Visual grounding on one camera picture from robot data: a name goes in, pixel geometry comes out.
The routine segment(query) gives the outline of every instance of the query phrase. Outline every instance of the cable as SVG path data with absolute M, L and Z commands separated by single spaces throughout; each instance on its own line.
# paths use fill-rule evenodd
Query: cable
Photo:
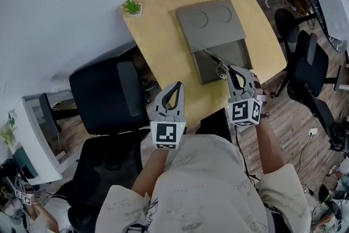
M 275 1 L 276 1 L 276 3 L 279 5 L 279 7 L 281 7 L 281 8 L 283 8 L 283 7 L 285 6 L 285 5 L 284 5 L 284 2 L 286 2 L 286 3 L 291 7 L 291 10 L 292 10 L 293 12 L 295 12 L 296 14 L 298 14 L 298 15 L 304 17 L 304 15 L 300 14 L 299 12 L 297 12 L 297 8 L 294 7 L 294 6 L 292 6 L 287 0 L 282 0 L 282 5 L 279 3 L 278 0 L 275 0 Z
M 304 149 L 305 149 L 305 147 L 307 146 L 307 144 L 309 143 L 311 137 L 312 137 L 312 134 L 310 134 L 310 137 L 309 137 L 308 141 L 306 142 L 306 144 L 304 145 L 304 147 L 303 147 L 303 149 L 302 149 L 302 152 L 300 153 L 300 156 L 299 156 L 299 168 L 298 168 L 297 174 L 298 174 L 298 172 L 300 171 L 300 159 L 302 158 L 302 154 L 303 154 L 303 152 L 304 152 Z
M 311 177 L 312 177 L 312 173 L 314 172 L 314 169 L 315 169 L 315 166 L 316 166 L 316 159 L 317 159 L 317 139 L 318 139 L 318 134 L 316 134 L 316 152 L 315 152 L 315 162 L 314 162 L 314 166 L 312 168 L 312 171 L 311 171 L 311 174 L 310 174 L 310 177 L 309 177 L 309 180 L 307 182 L 307 184 L 309 184 L 310 180 L 311 180 Z
M 57 140 L 58 140 L 58 144 L 59 144 L 59 150 L 60 150 L 60 152 L 62 152 L 61 142 L 59 141 L 59 132 L 57 133 Z
M 46 197 L 44 197 L 44 198 L 42 198 L 42 199 L 40 199 L 40 200 L 34 201 L 33 203 L 37 203 L 37 202 L 43 201 L 43 200 L 45 200 L 46 198 L 49 198 L 50 196 L 51 196 L 51 195 L 48 195 L 48 196 L 46 196 Z
M 242 151 L 241 147 L 240 147 L 240 144 L 239 144 L 239 141 L 238 141 L 238 132 L 237 132 L 237 126 L 234 126 L 234 129 L 235 129 L 235 141 L 236 141 L 236 145 L 238 146 L 239 148 L 239 151 L 242 155 L 242 158 L 244 159 L 244 165 L 245 165 L 245 173 L 247 175 L 247 177 L 249 178 L 250 182 L 253 184 L 253 186 L 255 186 L 255 181 L 251 179 L 251 177 L 253 178 L 256 178 L 257 180 L 259 180 L 255 175 L 250 175 L 249 174 L 249 170 L 247 169 L 247 164 L 246 164 L 246 160 L 245 160 L 245 157 L 244 157 L 244 152 Z
M 315 29 L 315 19 L 307 20 L 306 23 L 308 24 L 308 27 L 309 27 L 310 30 L 314 30 Z
M 317 203 L 316 206 L 314 207 L 312 213 L 311 213 L 311 222 L 312 222 L 312 216 L 314 215 L 316 207 L 320 204 L 321 202 Z
M 287 0 L 282 0 L 282 8 L 284 7 L 284 2 L 286 2 L 288 5 L 290 5 L 290 7 L 292 8 L 292 11 L 294 11 L 296 14 L 304 17 L 304 15 L 300 14 L 299 12 L 296 11 L 296 7 L 292 6 Z
M 53 193 L 49 193 L 49 192 L 47 192 L 47 191 L 45 191 L 45 190 L 43 190 L 43 191 L 46 192 L 47 194 L 54 195 Z

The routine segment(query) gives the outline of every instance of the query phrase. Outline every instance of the wooden table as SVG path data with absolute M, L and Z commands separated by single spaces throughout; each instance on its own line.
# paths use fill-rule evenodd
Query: wooden table
M 135 1 L 142 3 L 142 16 L 131 18 L 123 13 L 123 18 L 160 87 L 165 88 L 175 81 L 183 83 L 184 115 L 188 126 L 223 108 L 230 97 L 227 82 L 221 80 L 200 85 L 176 18 L 179 7 L 213 0 Z M 256 0 L 231 2 L 246 34 L 252 71 L 263 83 L 286 67 L 284 54 Z

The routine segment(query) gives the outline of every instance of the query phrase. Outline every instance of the power strip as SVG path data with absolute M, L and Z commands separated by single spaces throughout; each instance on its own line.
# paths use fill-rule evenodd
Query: power strip
M 308 131 L 308 135 L 316 135 L 317 134 L 317 128 L 310 128 Z

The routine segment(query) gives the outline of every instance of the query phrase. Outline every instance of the white cable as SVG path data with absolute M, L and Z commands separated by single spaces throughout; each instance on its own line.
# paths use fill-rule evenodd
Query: white cable
M 296 8 L 296 7 L 292 6 L 287 0 L 282 0 L 282 6 L 284 6 L 284 1 L 285 1 L 288 5 L 290 5 L 291 8 Z M 297 11 L 295 11 L 295 10 L 293 10 L 293 9 L 292 9 L 292 11 L 294 11 L 296 14 L 298 14 L 298 15 L 304 17 L 304 15 L 300 14 L 299 12 L 297 12 Z
M 315 166 L 316 166 L 316 159 L 317 159 L 317 139 L 318 139 L 318 134 L 316 134 L 316 152 L 315 152 L 315 162 L 314 162 L 314 166 L 313 166 L 313 168 L 312 168 L 312 171 L 311 171 L 311 174 L 310 174 L 309 180 L 308 180 L 308 182 L 306 183 L 306 185 L 307 185 L 307 186 L 309 185 L 309 182 L 310 182 L 311 177 L 312 177 L 312 173 L 314 172 L 314 169 L 315 169 Z
M 57 133 L 57 138 L 58 138 L 59 150 L 60 152 L 62 152 L 61 142 L 59 141 L 59 132 Z
M 283 8 L 284 7 L 284 2 L 286 2 L 288 5 L 290 5 L 290 7 L 291 7 L 291 10 L 293 11 L 293 12 L 295 12 L 296 14 L 298 14 L 298 15 L 300 15 L 300 16 L 302 16 L 302 17 L 304 17 L 304 15 L 302 15 L 302 14 L 300 14 L 299 12 L 297 12 L 297 11 L 295 11 L 295 10 L 293 10 L 293 8 L 295 8 L 294 6 L 292 6 L 287 0 L 282 0 L 282 5 L 280 5 L 280 3 L 279 3 L 279 1 L 278 0 L 275 0 L 276 1 L 276 3 L 281 7 L 281 8 Z

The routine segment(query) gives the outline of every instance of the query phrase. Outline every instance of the potted succulent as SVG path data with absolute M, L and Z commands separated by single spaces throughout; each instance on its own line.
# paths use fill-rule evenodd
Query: potted succulent
M 0 130 L 0 138 L 4 140 L 6 145 L 11 146 L 15 140 L 13 130 L 8 125 L 4 126 Z
M 134 0 L 127 0 L 122 6 L 126 9 L 130 17 L 140 17 L 142 15 L 142 4 Z

